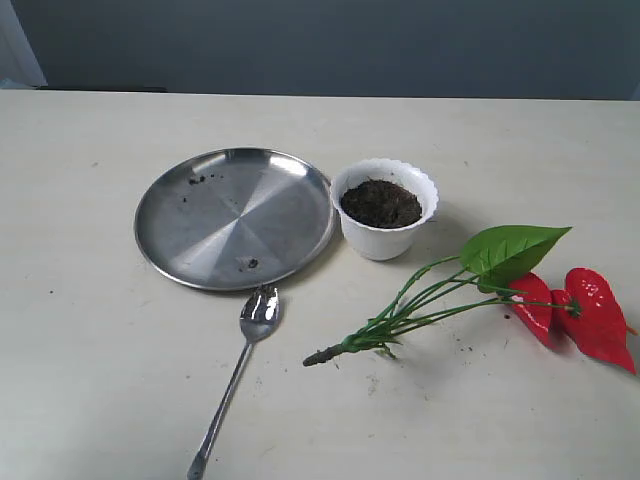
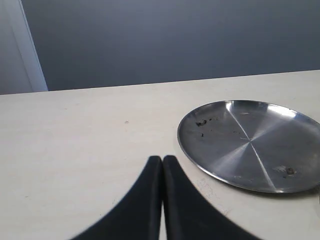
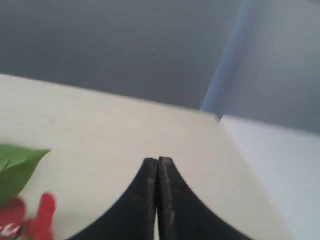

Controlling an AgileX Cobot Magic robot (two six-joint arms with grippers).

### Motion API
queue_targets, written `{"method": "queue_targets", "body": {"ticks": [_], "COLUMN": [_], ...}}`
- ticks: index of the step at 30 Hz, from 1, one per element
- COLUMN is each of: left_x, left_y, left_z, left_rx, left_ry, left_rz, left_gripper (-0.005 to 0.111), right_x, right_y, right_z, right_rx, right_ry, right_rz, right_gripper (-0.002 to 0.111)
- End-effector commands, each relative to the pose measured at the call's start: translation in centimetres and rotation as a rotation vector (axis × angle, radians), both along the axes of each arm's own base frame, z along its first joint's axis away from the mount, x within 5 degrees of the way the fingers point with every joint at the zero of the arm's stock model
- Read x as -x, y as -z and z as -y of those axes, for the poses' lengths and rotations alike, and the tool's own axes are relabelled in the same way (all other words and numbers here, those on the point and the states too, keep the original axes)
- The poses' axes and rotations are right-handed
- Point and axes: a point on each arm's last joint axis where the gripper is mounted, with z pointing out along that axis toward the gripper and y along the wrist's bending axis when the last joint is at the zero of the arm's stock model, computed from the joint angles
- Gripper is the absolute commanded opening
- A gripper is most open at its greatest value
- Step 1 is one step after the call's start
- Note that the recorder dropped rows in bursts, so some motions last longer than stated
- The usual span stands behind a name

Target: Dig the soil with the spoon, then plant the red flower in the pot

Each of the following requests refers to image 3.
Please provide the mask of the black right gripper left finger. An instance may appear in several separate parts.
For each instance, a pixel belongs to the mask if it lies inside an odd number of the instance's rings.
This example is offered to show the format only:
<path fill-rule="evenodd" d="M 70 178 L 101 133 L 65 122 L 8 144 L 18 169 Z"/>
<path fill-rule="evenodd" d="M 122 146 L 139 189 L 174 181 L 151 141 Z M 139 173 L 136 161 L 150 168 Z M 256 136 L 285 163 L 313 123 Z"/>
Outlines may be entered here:
<path fill-rule="evenodd" d="M 146 158 L 117 202 L 72 240 L 153 240 L 158 161 Z"/>

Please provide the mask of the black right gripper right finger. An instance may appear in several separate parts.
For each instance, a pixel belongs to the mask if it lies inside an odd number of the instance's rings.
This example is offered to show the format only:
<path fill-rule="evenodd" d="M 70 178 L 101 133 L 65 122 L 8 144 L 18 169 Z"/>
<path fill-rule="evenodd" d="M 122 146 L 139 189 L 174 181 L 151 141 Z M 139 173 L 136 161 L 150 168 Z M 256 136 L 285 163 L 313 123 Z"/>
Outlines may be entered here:
<path fill-rule="evenodd" d="M 193 193 L 169 157 L 158 160 L 161 240 L 245 240 L 247 236 L 215 215 Z"/>

